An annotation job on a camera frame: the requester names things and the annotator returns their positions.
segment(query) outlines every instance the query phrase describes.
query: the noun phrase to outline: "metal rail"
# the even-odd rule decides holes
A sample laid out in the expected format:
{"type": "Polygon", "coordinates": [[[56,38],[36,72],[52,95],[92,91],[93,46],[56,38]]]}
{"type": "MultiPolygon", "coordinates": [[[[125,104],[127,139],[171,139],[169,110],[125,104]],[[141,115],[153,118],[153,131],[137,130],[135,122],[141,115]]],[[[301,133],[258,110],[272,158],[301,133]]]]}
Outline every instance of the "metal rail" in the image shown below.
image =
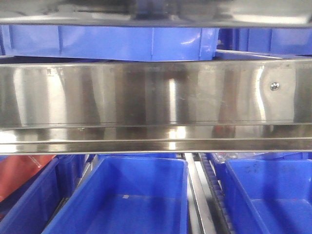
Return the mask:
{"type": "Polygon", "coordinates": [[[203,234],[216,234],[215,225],[195,166],[193,154],[185,153],[184,158],[188,162],[189,182],[201,232],[203,234]]]}
{"type": "Polygon", "coordinates": [[[0,65],[0,153],[312,150],[312,59],[0,65]]]}
{"type": "Polygon", "coordinates": [[[0,23],[311,27],[310,0],[2,0],[0,23]]]}

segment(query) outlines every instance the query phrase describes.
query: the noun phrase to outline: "metal bar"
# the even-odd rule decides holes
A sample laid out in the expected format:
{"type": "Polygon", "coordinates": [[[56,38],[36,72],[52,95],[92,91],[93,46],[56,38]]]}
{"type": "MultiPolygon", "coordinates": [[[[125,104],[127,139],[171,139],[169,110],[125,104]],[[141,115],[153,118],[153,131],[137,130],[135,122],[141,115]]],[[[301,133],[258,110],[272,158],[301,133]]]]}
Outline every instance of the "metal bar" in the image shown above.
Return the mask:
{"type": "Polygon", "coordinates": [[[194,202],[194,196],[190,181],[187,181],[187,200],[188,200],[188,234],[201,234],[199,219],[194,202]]]}
{"type": "Polygon", "coordinates": [[[2,0],[0,23],[311,27],[310,0],[2,0]]]}
{"type": "Polygon", "coordinates": [[[189,180],[193,193],[196,211],[198,214],[199,224],[203,234],[216,234],[215,225],[205,198],[200,178],[195,166],[193,155],[191,153],[184,154],[185,160],[188,162],[189,180]]]}
{"type": "Polygon", "coordinates": [[[0,65],[0,154],[310,151],[312,59],[0,65]]]}

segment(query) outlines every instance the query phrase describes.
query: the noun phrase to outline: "blue storage tray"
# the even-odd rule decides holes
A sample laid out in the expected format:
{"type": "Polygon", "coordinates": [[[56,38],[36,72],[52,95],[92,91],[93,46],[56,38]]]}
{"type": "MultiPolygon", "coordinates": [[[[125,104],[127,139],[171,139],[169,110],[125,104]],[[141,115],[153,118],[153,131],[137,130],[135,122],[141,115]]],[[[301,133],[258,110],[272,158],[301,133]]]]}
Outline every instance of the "blue storage tray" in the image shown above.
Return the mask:
{"type": "Polygon", "coordinates": [[[176,153],[146,153],[146,154],[105,154],[98,155],[99,157],[103,156],[130,156],[130,157],[161,157],[161,158],[176,158],[176,153]]]}
{"type": "Polygon", "coordinates": [[[132,61],[211,60],[216,28],[0,25],[3,55],[132,61]]]}
{"type": "MultiPolygon", "coordinates": [[[[223,44],[231,45],[226,39],[223,41],[223,44]]],[[[312,29],[234,29],[233,50],[312,55],[312,29]]]]}
{"type": "MultiPolygon", "coordinates": [[[[207,159],[213,164],[217,180],[223,181],[225,174],[225,163],[219,161],[212,154],[206,154],[207,159]]],[[[275,152],[263,153],[254,156],[245,157],[245,159],[261,159],[261,160],[298,160],[298,159],[311,159],[312,155],[308,152],[275,152]]]]}
{"type": "Polygon", "coordinates": [[[225,205],[238,234],[312,233],[312,160],[227,160],[225,205]]]}
{"type": "Polygon", "coordinates": [[[103,157],[43,232],[72,233],[186,234],[186,162],[103,157]]]}
{"type": "Polygon", "coordinates": [[[0,234],[40,234],[81,177],[82,156],[57,156],[0,203],[0,234]]]}
{"type": "Polygon", "coordinates": [[[59,190],[63,197],[70,197],[82,177],[85,155],[60,155],[57,157],[61,159],[56,167],[59,190]]]}

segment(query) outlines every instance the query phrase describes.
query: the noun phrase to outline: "stainless steel shelf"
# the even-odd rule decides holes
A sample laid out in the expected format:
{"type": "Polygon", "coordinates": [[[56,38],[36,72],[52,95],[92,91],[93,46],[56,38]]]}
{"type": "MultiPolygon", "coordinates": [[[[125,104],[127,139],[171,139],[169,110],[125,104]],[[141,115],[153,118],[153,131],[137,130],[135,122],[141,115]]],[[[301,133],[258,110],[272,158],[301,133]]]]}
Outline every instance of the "stainless steel shelf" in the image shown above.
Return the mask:
{"type": "Polygon", "coordinates": [[[3,64],[0,153],[309,151],[311,73],[310,58],[3,64]]]}
{"type": "Polygon", "coordinates": [[[3,0],[0,23],[311,27],[310,0],[3,0]]]}

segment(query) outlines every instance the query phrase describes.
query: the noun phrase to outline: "shiny metal surface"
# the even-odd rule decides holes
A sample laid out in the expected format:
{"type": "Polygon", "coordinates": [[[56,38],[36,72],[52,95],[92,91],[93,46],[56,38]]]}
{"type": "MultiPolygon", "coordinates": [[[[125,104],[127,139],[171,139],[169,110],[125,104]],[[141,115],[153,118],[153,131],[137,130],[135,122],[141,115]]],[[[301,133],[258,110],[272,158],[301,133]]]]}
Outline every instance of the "shiny metal surface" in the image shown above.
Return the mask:
{"type": "Polygon", "coordinates": [[[236,50],[216,50],[215,60],[276,60],[276,59],[306,59],[297,55],[277,55],[258,52],[246,52],[236,50]]]}
{"type": "Polygon", "coordinates": [[[311,27],[310,0],[1,0],[0,23],[311,27]]]}
{"type": "Polygon", "coordinates": [[[190,181],[187,181],[187,203],[188,203],[188,234],[201,234],[199,218],[197,217],[196,205],[193,198],[190,181]]]}
{"type": "Polygon", "coordinates": [[[202,234],[216,234],[215,225],[196,169],[193,154],[185,153],[184,158],[188,162],[189,182],[202,234]]]}
{"type": "Polygon", "coordinates": [[[312,150],[311,73],[309,58],[3,64],[0,153],[312,150]]]}

